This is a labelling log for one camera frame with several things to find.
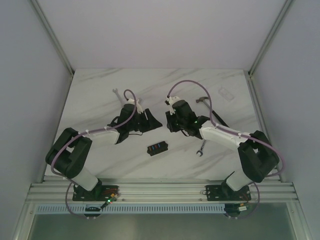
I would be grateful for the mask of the black fuse box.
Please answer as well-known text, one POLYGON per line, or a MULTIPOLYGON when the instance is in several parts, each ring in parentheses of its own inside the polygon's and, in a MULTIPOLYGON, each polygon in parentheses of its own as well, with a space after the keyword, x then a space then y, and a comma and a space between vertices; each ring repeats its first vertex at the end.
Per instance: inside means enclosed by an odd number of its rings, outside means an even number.
POLYGON ((168 144, 161 141, 147 147, 147 153, 152 157, 168 150, 168 144))

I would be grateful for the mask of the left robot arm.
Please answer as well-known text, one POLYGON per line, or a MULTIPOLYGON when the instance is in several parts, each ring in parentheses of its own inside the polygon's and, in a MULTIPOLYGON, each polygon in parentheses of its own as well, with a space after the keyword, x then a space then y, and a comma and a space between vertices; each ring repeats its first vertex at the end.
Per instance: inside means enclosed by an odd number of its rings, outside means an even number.
POLYGON ((146 133, 162 127, 146 108, 139 103, 123 105, 119 116, 107 126, 82 133, 68 127, 64 129, 45 157, 52 173, 67 178, 71 183, 84 189, 84 195, 90 201, 97 201, 102 196, 100 180, 85 167, 85 162, 92 146, 93 137, 102 137, 108 145, 117 145, 126 140, 131 132, 146 133))

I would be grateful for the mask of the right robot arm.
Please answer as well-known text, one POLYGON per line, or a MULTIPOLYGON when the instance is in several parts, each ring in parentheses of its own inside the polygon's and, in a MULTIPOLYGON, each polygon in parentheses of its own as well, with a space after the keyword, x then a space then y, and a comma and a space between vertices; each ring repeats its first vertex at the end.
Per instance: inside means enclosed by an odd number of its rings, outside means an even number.
POLYGON ((190 105, 177 96, 168 97, 165 103, 169 107, 165 115, 170 132, 183 132, 238 153, 241 168, 227 176, 218 188, 226 200, 234 199, 248 184, 262 182, 280 162, 263 132, 235 132, 227 126, 212 122, 209 117, 196 116, 190 105))

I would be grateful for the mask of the clear plastic fuse box cover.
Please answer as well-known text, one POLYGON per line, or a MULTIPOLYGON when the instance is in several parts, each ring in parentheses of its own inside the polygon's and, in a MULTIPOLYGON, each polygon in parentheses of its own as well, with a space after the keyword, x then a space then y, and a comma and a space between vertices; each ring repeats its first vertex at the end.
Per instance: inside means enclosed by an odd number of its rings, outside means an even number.
POLYGON ((221 87, 218 93, 228 102, 231 102, 235 98, 234 95, 224 87, 221 87))

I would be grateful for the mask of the silver combination wrench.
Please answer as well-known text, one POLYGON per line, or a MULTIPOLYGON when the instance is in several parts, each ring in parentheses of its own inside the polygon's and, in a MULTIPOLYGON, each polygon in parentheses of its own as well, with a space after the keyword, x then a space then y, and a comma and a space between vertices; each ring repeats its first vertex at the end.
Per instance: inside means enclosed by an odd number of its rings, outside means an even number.
POLYGON ((201 147, 199 148, 199 150, 196 152, 196 155, 198 157, 202 157, 203 156, 203 149, 205 147, 205 144, 206 144, 206 140, 204 140, 201 144, 201 147))

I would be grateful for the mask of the small silver wrench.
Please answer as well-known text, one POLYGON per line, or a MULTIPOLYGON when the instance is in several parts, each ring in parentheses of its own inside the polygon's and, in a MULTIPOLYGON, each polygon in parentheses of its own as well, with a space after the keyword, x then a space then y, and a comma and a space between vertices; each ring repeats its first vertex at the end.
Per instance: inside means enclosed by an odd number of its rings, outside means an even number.
POLYGON ((118 89, 114 88, 112 90, 112 92, 117 96, 121 106, 123 107, 126 104, 126 101, 124 100, 124 98, 119 94, 118 89))

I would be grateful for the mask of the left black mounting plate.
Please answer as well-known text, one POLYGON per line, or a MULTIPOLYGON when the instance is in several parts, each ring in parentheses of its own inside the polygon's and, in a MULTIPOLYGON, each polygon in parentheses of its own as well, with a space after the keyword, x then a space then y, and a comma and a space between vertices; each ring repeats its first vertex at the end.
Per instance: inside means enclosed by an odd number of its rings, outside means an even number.
POLYGON ((74 202, 104 202, 111 198, 111 195, 118 194, 117 185, 97 185, 93 190, 88 191, 83 187, 73 187, 72 200, 74 202))

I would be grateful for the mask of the black mounting plate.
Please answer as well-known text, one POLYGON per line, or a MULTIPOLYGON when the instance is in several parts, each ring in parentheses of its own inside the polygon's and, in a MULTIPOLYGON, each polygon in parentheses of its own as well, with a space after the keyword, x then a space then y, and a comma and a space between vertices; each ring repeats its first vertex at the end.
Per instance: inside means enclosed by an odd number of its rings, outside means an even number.
POLYGON ((97 185, 93 190, 88 191, 83 187, 73 187, 72 200, 74 202, 104 202, 111 198, 111 195, 118 194, 117 185, 97 185))
POLYGON ((209 202, 248 202, 252 199, 248 185, 238 191, 233 191, 226 184, 206 185, 202 194, 209 202))

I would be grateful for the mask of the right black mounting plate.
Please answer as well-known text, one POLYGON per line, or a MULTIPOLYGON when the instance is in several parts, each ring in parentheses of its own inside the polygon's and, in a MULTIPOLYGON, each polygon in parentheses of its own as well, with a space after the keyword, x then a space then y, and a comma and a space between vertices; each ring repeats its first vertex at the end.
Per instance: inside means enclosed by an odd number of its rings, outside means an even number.
POLYGON ((252 199, 248 185, 238 191, 233 191, 226 184, 206 185, 202 194, 209 202, 248 202, 252 199))

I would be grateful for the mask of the black handled claw hammer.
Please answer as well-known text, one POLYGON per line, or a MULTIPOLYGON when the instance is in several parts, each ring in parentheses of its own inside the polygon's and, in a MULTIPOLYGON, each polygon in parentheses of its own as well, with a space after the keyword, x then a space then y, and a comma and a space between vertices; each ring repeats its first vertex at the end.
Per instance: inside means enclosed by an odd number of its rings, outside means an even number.
POLYGON ((209 97, 208 96, 202 96, 198 99, 195 100, 195 102, 198 104, 198 103, 203 103, 208 109, 211 110, 213 116, 217 119, 217 121, 225 126, 225 127, 229 127, 227 125, 227 123, 210 107, 210 104, 206 102, 206 100, 209 100, 209 97))

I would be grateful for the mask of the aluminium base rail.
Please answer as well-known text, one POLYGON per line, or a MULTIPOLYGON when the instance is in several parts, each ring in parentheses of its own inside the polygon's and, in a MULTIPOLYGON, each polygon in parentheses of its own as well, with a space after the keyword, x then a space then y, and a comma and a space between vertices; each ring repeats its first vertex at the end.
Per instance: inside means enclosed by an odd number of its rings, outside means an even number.
MULTIPOLYGON (((119 200, 122 203, 187 204, 204 203, 206 185, 219 185, 220 181, 204 179, 103 179, 105 185, 119 188, 119 200)), ((31 184, 26 202, 28 203, 64 203, 72 200, 73 191, 66 194, 69 181, 57 176, 46 176, 41 183, 31 184)), ((297 203, 299 201, 295 187, 291 182, 267 179, 249 186, 252 201, 261 203, 297 203)))

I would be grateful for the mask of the left aluminium frame post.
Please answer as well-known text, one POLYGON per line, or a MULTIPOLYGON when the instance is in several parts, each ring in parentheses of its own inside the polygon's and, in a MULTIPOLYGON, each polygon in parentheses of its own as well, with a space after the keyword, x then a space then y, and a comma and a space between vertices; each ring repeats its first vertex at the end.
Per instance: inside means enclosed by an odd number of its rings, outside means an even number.
POLYGON ((32 7, 35 15, 37 16, 40 24, 44 28, 53 48, 55 49, 57 55, 59 56, 62 64, 64 65, 67 72, 73 77, 75 74, 75 70, 73 69, 62 45, 60 44, 48 18, 46 17, 46 14, 44 10, 42 9, 40 3, 38 0, 29 0, 30 6, 32 7))

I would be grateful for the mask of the aluminium frame post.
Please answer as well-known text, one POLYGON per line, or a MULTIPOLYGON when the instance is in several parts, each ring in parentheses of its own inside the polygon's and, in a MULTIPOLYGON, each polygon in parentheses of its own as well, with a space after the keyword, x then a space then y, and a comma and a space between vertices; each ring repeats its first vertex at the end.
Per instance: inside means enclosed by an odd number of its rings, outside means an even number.
POLYGON ((42 9, 40 3, 38 0, 29 0, 30 6, 32 7, 35 15, 37 16, 40 24, 44 28, 53 48, 55 49, 57 55, 59 56, 62 64, 64 65, 67 72, 73 77, 75 74, 75 70, 73 69, 62 45, 60 44, 48 18, 46 17, 46 14, 44 10, 42 9))
POLYGON ((263 41, 263 44, 261 46, 261 48, 258 51, 257 56, 255 57, 249 71, 248 71, 248 75, 251 78, 255 72, 257 71, 261 61, 263 60, 265 54, 267 53, 269 47, 271 46, 273 40, 275 39, 278 31, 280 30, 286 16, 288 15, 291 7, 294 4, 294 0, 285 0, 275 21, 273 22, 265 40, 263 41))

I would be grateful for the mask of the right aluminium frame post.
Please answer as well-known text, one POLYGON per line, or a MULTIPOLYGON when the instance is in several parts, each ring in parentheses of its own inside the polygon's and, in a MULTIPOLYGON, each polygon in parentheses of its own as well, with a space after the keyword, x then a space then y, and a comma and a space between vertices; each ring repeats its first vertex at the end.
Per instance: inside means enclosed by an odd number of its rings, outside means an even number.
POLYGON ((263 60, 265 54, 267 53, 269 47, 271 46, 273 40, 275 39, 278 31, 280 30, 286 16, 288 15, 291 7, 294 4, 294 0, 285 0, 275 21, 273 22, 265 40, 263 41, 263 44, 261 46, 261 48, 258 51, 257 56, 255 57, 249 71, 248 71, 248 75, 251 78, 255 72, 257 71, 261 61, 263 60))

